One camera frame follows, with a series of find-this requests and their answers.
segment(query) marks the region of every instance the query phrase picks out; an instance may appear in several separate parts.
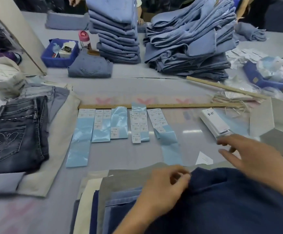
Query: butterfly embroidery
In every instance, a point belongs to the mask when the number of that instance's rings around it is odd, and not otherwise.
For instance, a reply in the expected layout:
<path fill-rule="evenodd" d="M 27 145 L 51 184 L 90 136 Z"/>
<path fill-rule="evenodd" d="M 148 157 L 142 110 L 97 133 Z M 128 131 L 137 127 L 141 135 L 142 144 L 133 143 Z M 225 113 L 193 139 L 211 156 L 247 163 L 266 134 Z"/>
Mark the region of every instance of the butterfly embroidery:
<path fill-rule="evenodd" d="M 0 152 L 2 152 L 4 149 L 8 148 L 11 143 L 17 138 L 18 132 L 13 133 L 7 133 L 5 132 L 0 133 Z"/>

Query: black jeans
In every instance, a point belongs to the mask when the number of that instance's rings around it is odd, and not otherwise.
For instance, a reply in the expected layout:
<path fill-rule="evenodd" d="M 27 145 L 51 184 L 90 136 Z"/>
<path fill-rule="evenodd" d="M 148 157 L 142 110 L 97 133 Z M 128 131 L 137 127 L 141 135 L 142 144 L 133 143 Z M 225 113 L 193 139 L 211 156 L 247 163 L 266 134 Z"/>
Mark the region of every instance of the black jeans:
<path fill-rule="evenodd" d="M 31 172 L 49 159 L 46 96 L 0 107 L 0 173 Z"/>

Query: blue plastic basket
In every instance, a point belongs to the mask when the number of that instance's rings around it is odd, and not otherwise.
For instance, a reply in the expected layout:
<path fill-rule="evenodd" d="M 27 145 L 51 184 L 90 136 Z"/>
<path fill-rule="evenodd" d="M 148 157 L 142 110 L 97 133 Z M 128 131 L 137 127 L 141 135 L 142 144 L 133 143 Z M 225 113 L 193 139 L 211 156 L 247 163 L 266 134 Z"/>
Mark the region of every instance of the blue plastic basket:
<path fill-rule="evenodd" d="M 64 43 L 74 41 L 75 47 L 73 48 L 70 58 L 60 58 L 60 57 L 52 57 L 53 53 L 53 46 L 54 43 L 57 43 L 60 47 L 63 46 Z M 43 52 L 41 59 L 46 65 L 46 67 L 56 67 L 56 68 L 67 68 L 71 66 L 74 60 L 79 55 L 80 49 L 78 41 L 75 40 L 68 40 L 68 39 L 50 39 L 50 44 L 47 46 L 45 51 Z"/>
<path fill-rule="evenodd" d="M 256 64 L 248 61 L 244 64 L 243 70 L 249 79 L 249 81 L 260 88 L 273 87 L 279 90 L 283 90 L 283 81 L 275 82 L 266 80 L 257 70 Z"/>

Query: wooden ruler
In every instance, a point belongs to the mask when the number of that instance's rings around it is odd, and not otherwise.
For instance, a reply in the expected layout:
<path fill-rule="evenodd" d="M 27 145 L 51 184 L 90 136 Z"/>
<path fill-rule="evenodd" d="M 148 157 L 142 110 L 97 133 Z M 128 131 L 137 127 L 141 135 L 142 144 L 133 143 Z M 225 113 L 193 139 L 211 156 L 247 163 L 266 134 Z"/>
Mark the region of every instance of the wooden ruler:
<path fill-rule="evenodd" d="M 147 108 L 210 108 L 210 107 L 241 107 L 243 104 L 241 103 L 205 103 L 205 104 L 148 104 L 146 105 Z M 84 105 L 81 104 L 79 109 L 111 109 L 116 107 L 126 107 L 132 108 L 131 104 L 89 104 Z"/>
<path fill-rule="evenodd" d="M 207 80 L 204 80 L 204 79 L 194 78 L 194 77 L 191 77 L 191 76 L 187 76 L 186 79 L 192 80 L 192 81 L 195 81 L 195 82 L 199 82 L 199 83 L 203 83 L 203 84 L 207 84 L 207 85 L 211 85 L 211 86 L 215 86 L 215 87 L 222 88 L 222 89 L 225 89 L 225 90 L 237 92 L 237 93 L 240 93 L 240 94 L 250 95 L 250 96 L 253 96 L 253 97 L 256 97 L 256 98 L 263 98 L 263 99 L 269 98 L 268 96 L 265 96 L 265 95 L 262 95 L 262 94 L 257 94 L 257 93 L 252 93 L 252 92 L 248 92 L 248 91 L 245 91 L 245 90 L 240 90 L 240 89 L 237 89 L 237 88 L 234 88 L 234 87 L 222 85 L 222 84 L 215 83 L 215 82 L 210 82 L 210 81 L 207 81 Z"/>

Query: white sleeve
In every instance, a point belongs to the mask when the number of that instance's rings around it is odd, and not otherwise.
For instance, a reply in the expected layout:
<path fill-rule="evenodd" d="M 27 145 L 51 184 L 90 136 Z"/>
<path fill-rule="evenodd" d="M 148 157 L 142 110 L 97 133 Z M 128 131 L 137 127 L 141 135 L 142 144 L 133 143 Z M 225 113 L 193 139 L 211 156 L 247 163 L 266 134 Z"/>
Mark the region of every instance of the white sleeve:
<path fill-rule="evenodd" d="M 140 7 L 142 4 L 142 1 L 141 0 L 137 0 L 137 7 Z"/>

